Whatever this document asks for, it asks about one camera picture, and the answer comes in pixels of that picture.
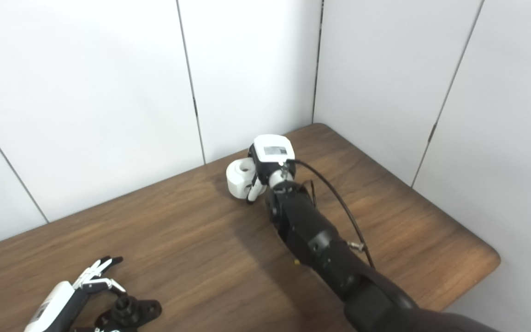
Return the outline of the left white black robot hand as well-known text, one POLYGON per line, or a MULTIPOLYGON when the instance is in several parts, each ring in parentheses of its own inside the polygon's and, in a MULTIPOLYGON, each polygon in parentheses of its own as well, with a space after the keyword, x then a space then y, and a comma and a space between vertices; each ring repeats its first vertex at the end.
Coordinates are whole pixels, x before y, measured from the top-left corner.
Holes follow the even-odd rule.
POLYGON ((127 291, 112 278, 103 277, 123 257, 104 256, 84 269, 75 282, 61 281, 39 306, 25 332, 67 332, 91 297, 103 292, 126 296, 127 291))

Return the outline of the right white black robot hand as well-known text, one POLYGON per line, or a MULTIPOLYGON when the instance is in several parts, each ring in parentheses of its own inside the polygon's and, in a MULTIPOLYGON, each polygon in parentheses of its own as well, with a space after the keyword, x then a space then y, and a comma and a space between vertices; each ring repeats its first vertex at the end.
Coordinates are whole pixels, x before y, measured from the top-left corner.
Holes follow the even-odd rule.
POLYGON ((295 180, 296 167, 290 163, 295 159, 295 152, 285 136, 257 136, 248 149, 248 157, 254 164, 255 172, 245 200, 247 204, 253 204, 266 188, 295 180))

